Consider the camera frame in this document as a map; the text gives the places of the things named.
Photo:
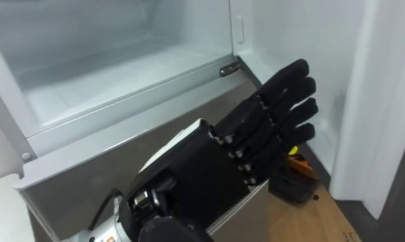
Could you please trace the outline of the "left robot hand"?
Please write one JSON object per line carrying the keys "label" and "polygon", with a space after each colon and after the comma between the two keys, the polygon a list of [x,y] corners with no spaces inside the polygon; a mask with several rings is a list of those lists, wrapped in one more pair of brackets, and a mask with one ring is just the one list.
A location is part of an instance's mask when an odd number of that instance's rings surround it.
{"label": "left robot hand", "polygon": [[210,241],[208,228],[315,136],[316,82],[300,58],[216,125],[199,119],[137,174],[118,215],[131,241]]}

